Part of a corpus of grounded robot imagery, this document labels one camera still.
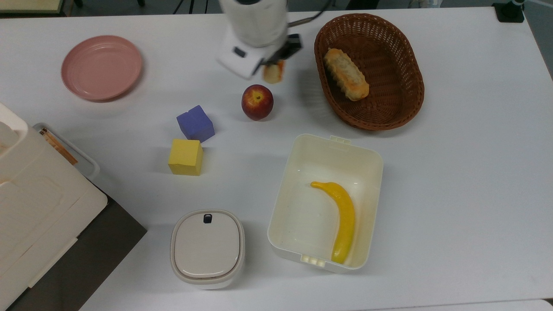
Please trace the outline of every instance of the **white plastic box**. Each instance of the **white plastic box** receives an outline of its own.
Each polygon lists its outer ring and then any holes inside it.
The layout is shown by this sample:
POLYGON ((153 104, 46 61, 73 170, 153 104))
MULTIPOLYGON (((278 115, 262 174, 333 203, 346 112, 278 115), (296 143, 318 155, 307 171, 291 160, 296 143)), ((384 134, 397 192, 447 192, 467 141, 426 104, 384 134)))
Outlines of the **white plastic box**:
POLYGON ((197 288, 227 287, 238 277, 245 255, 244 227, 228 211, 193 211, 183 216, 173 229, 173 272, 197 288))
POLYGON ((77 241, 107 197, 0 103, 0 310, 77 241))
POLYGON ((367 262, 382 181, 383 161, 372 150, 338 137, 303 134, 286 163, 267 236, 277 255, 343 273, 367 262), (338 232, 336 203, 311 182, 334 182, 349 193, 356 214, 344 264, 331 261, 338 232))

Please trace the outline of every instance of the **banana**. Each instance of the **banana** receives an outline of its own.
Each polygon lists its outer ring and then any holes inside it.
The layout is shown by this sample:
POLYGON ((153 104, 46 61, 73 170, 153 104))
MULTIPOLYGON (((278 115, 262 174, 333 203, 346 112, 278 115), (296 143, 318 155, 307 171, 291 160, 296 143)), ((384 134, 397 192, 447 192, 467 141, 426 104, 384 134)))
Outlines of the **banana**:
POLYGON ((313 188, 326 192, 338 205, 340 226, 332 249, 332 261, 344 263, 349 254, 355 232, 355 209, 348 192, 337 183, 312 182, 313 188))

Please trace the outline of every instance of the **plate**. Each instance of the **plate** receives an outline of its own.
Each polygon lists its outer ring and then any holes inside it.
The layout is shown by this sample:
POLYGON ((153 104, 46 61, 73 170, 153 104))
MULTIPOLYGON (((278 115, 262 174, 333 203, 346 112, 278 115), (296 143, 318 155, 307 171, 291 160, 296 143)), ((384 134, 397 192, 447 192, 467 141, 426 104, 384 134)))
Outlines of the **plate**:
POLYGON ((141 70, 142 57, 134 44, 101 35, 79 43, 65 56, 61 79, 73 94, 101 101, 129 90, 141 70))

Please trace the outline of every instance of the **white table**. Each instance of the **white table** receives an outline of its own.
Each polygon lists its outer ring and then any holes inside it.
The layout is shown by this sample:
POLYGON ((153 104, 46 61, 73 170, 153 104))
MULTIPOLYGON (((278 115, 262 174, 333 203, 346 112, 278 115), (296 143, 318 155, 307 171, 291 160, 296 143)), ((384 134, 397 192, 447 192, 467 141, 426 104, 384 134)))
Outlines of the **white table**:
MULTIPOLYGON (((550 311, 551 304, 545 300, 522 300, 510 302, 488 302, 455 305, 437 305, 433 307, 401 308, 400 311, 550 311)), ((381 309, 381 311, 398 311, 381 309)))
MULTIPOLYGON (((241 111, 244 81, 215 61, 222 15, 0 20, 0 102, 97 160, 95 183, 149 230, 83 310, 355 310, 553 297, 553 83, 532 32, 493 8, 373 11, 409 38, 426 93, 407 125, 370 133, 326 103, 312 44, 327 12, 295 29, 305 47, 270 86, 265 122, 241 111), (59 35, 59 29, 73 29, 59 35), (115 34, 143 55, 137 87, 90 103, 63 86, 80 41, 115 34), (175 117, 201 105, 216 135, 202 175, 171 175, 175 117), (332 274, 277 257, 266 237, 294 138, 335 135, 379 152, 384 176, 367 264, 332 274), (169 265, 174 224, 219 208, 246 230, 241 279, 200 291, 169 265)), ((309 13, 290 14, 294 20, 309 13)))

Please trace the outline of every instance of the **white lid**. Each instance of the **white lid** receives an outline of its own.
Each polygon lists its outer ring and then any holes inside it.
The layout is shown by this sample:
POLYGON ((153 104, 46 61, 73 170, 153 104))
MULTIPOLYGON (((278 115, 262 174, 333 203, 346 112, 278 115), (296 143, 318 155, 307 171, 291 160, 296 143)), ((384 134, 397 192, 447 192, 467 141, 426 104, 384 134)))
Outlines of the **white lid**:
POLYGON ((231 271, 240 254, 238 224, 222 212, 187 217, 176 229, 176 268, 191 278, 213 278, 231 271))

